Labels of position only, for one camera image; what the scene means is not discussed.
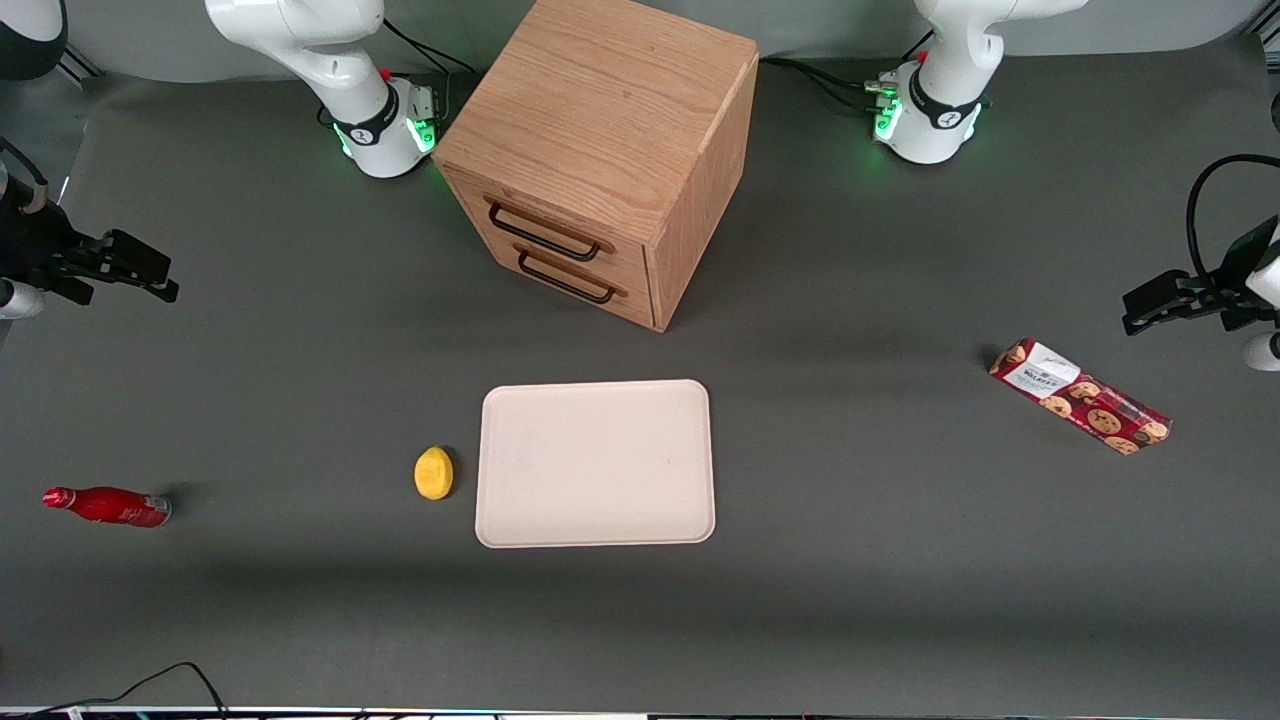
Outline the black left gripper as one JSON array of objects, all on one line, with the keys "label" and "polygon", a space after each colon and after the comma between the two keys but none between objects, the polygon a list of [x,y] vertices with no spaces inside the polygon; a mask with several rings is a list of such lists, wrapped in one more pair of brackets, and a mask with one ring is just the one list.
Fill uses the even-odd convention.
[{"label": "black left gripper", "polygon": [[1266,290],[1263,274],[1277,273],[1277,217],[1270,217],[1236,238],[1221,264],[1207,270],[1201,251],[1194,251],[1198,286],[1187,272],[1165,272],[1123,296],[1125,336],[1140,333],[1140,322],[1167,322],[1216,316],[1228,332],[1256,322],[1279,325],[1277,288]]}]

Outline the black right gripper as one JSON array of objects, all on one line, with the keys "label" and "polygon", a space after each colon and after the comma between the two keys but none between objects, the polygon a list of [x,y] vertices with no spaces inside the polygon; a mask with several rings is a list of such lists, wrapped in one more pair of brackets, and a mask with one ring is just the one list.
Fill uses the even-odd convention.
[{"label": "black right gripper", "polygon": [[179,284],[170,279],[172,259],[124,231],[111,229],[100,238],[99,256],[90,252],[91,237],[72,225],[56,205],[35,214],[22,208],[29,197],[4,193],[1,201],[3,278],[52,293],[91,293],[88,279],[132,286],[174,304]]}]

